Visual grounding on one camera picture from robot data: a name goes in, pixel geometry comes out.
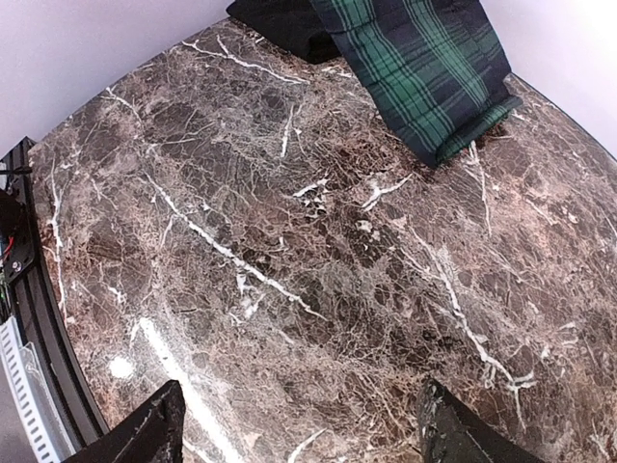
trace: marble table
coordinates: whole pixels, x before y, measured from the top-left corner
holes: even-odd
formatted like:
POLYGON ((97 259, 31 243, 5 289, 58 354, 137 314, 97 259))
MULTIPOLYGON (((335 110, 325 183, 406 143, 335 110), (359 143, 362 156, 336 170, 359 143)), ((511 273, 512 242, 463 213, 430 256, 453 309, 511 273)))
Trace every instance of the marble table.
POLYGON ((109 424, 172 377, 187 461, 417 462, 430 375, 548 461, 614 461, 615 162, 509 85, 432 172, 344 62, 223 22, 68 118, 37 208, 109 424))

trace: folded blanket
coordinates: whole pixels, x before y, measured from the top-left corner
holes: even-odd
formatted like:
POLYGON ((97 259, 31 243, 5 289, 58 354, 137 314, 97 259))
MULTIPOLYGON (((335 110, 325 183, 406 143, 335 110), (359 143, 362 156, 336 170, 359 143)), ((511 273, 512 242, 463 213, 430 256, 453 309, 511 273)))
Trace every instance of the folded blanket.
POLYGON ((236 0, 228 14, 311 64, 340 56, 309 0, 236 0))
POLYGON ((479 0, 311 0, 388 127, 437 167, 521 100, 479 0))

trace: green plaid cloth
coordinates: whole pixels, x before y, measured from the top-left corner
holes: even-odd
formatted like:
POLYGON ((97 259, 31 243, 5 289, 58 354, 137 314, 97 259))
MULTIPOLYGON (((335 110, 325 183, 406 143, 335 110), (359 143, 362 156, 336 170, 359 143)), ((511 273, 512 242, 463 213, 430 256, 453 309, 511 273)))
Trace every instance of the green plaid cloth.
POLYGON ((385 123, 437 167, 522 102, 478 0, 311 0, 385 123))

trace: red wire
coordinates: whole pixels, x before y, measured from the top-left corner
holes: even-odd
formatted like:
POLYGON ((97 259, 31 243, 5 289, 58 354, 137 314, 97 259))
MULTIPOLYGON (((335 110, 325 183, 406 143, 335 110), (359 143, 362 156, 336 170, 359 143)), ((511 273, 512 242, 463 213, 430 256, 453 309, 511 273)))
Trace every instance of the red wire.
POLYGON ((11 236, 9 238, 9 246, 7 246, 7 249, 4 250, 4 254, 2 255, 2 258, 0 260, 4 261, 9 256, 9 252, 11 251, 11 248, 13 247, 13 243, 14 243, 14 239, 11 236))

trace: black object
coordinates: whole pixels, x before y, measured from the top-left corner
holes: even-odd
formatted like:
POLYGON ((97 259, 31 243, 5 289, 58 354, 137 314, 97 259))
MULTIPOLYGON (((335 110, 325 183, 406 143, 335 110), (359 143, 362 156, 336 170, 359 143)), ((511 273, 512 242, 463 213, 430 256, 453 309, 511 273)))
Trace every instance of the black object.
POLYGON ((168 381, 112 432, 65 463, 175 463, 182 461, 182 389, 168 381))
MULTIPOLYGON (((28 167, 28 150, 33 145, 24 139, 9 152, 4 158, 9 170, 28 167)), ((29 176, 17 176, 10 179, 10 186, 12 198, 23 208, 4 267, 11 311, 23 343, 34 345, 68 438, 76 449, 82 449, 109 428, 79 367, 58 310, 40 244, 32 181, 29 176)))
POLYGON ((236 0, 228 14, 313 65, 340 56, 309 0, 236 0))
POLYGON ((494 432, 438 381, 426 382, 417 408, 424 463, 543 463, 494 432))
POLYGON ((0 235, 13 236, 21 219, 21 204, 6 191, 0 190, 0 235))
POLYGON ((13 171, 8 169, 0 171, 0 176, 26 176, 28 174, 32 174, 32 167, 18 167, 13 171))

